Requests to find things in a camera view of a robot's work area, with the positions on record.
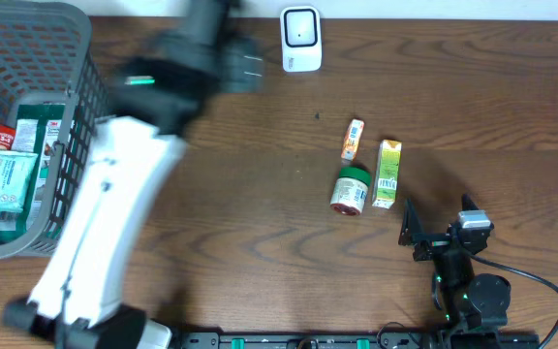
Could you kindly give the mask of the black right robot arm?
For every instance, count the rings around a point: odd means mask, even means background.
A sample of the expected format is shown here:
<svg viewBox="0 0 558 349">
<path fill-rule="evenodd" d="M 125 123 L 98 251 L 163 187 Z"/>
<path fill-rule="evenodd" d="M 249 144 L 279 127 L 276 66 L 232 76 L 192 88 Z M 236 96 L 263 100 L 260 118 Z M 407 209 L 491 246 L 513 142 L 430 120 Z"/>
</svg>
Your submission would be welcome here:
<svg viewBox="0 0 558 349">
<path fill-rule="evenodd" d="M 423 228 L 411 201 L 404 205 L 398 243 L 414 248 L 416 262 L 434 264 L 434 290 L 442 296 L 440 308 L 449 316 L 443 327 L 424 335 L 422 348 L 500 349 L 499 329 L 508 323 L 511 284 L 499 275 L 476 274 L 472 259 L 487 247 L 494 225 L 468 195 L 462 210 L 443 233 Z"/>
</svg>

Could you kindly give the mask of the white jar green lid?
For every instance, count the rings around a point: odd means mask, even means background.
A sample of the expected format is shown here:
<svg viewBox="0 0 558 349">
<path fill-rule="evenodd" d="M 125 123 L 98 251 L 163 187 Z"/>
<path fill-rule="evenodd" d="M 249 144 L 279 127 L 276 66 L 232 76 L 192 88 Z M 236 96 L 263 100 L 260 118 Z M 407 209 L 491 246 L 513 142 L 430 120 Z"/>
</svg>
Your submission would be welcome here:
<svg viewBox="0 0 558 349">
<path fill-rule="evenodd" d="M 370 183 L 371 175 L 368 171 L 352 166 L 342 168 L 335 182 L 329 206 L 343 215 L 361 215 Z"/>
</svg>

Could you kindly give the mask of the mint green wipes pack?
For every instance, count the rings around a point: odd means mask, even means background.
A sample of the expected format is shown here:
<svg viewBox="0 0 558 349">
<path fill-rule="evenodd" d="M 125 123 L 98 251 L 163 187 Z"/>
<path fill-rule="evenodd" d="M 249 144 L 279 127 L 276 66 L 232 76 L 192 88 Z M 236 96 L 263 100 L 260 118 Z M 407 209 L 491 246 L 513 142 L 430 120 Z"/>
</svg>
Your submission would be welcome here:
<svg viewBox="0 0 558 349">
<path fill-rule="evenodd" d="M 38 155 L 0 149 L 0 211 L 22 213 Z"/>
</svg>

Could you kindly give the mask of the small orange box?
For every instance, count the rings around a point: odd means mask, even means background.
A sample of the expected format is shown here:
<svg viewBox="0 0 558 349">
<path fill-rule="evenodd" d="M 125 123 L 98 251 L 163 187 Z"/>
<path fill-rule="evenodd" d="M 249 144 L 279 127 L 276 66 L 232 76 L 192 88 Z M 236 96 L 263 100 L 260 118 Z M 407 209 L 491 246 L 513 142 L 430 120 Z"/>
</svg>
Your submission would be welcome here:
<svg viewBox="0 0 558 349">
<path fill-rule="evenodd" d="M 365 122 L 357 118 L 350 122 L 342 145 L 342 160 L 353 161 L 356 158 L 364 126 Z"/>
</svg>

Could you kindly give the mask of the green yellow juice carton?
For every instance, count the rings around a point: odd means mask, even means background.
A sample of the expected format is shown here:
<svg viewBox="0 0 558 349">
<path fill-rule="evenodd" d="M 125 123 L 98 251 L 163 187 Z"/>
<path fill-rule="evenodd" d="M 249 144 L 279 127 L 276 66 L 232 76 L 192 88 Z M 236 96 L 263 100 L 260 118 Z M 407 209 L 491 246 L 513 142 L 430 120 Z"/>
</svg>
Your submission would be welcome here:
<svg viewBox="0 0 558 349">
<path fill-rule="evenodd" d="M 383 140 L 380 143 L 372 206 L 389 209 L 396 198 L 402 142 Z"/>
</svg>

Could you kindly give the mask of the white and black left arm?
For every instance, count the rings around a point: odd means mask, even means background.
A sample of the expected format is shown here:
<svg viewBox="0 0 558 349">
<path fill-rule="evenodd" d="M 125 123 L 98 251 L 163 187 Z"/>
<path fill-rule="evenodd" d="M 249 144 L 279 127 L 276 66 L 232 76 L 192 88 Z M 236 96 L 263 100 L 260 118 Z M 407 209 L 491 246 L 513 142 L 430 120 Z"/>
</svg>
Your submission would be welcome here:
<svg viewBox="0 0 558 349">
<path fill-rule="evenodd" d="M 181 160 L 186 126 L 219 93 L 260 83 L 254 42 L 230 23 L 235 4 L 193 1 L 177 25 L 122 64 L 109 86 L 57 248 L 4 326 L 58 348 L 170 348 L 173 330 L 122 300 L 126 269 L 153 203 Z"/>
</svg>

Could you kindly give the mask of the dark grey plastic mesh basket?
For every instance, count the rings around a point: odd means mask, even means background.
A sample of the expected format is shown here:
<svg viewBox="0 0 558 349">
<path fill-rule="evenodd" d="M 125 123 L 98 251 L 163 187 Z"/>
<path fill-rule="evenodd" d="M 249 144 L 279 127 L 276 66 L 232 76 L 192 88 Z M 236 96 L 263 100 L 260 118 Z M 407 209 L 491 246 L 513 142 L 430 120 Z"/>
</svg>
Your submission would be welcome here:
<svg viewBox="0 0 558 349">
<path fill-rule="evenodd" d="M 22 214 L 21 234 L 0 243 L 0 259 L 49 256 L 56 248 L 108 93 L 90 54 L 92 25 L 79 8 L 57 2 L 0 1 L 0 125 L 16 125 L 18 109 L 60 105 L 60 130 L 42 149 L 35 172 L 43 200 Z"/>
</svg>

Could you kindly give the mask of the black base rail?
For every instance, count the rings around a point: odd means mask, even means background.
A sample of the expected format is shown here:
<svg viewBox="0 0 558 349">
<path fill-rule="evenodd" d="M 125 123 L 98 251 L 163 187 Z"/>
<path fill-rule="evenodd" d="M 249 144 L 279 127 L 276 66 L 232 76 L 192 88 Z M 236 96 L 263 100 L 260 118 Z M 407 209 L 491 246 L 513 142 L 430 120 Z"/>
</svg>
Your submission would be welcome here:
<svg viewBox="0 0 558 349">
<path fill-rule="evenodd" d="M 382 334 L 243 334 L 184 333 L 170 345 L 174 349 L 439 349 L 439 348 L 539 348 L 534 334 L 457 335 L 451 343 L 421 333 L 391 332 Z"/>
</svg>

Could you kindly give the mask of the white barcode scanner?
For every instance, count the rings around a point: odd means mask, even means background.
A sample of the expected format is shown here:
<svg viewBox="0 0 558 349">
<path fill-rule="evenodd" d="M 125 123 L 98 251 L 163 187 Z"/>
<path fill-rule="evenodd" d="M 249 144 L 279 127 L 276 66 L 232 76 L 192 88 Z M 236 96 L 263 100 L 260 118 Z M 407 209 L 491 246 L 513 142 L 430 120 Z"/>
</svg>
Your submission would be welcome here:
<svg viewBox="0 0 558 349">
<path fill-rule="evenodd" d="M 287 7 L 279 18 L 283 70 L 287 73 L 318 71 L 323 58 L 318 10 L 312 6 Z"/>
</svg>

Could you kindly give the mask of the green 3M package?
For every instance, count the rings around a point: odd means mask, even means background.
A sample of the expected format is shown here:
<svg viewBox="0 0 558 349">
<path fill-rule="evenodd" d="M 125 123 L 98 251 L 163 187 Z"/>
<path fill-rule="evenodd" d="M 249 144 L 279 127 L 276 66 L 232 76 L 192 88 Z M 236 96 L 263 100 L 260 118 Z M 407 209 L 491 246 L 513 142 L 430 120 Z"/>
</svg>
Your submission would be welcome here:
<svg viewBox="0 0 558 349">
<path fill-rule="evenodd" d="M 38 218 L 64 110 L 63 104 L 21 105 L 18 108 L 16 138 L 12 150 L 36 153 L 37 161 L 25 196 L 23 212 L 0 212 L 0 244 L 24 235 Z"/>
</svg>

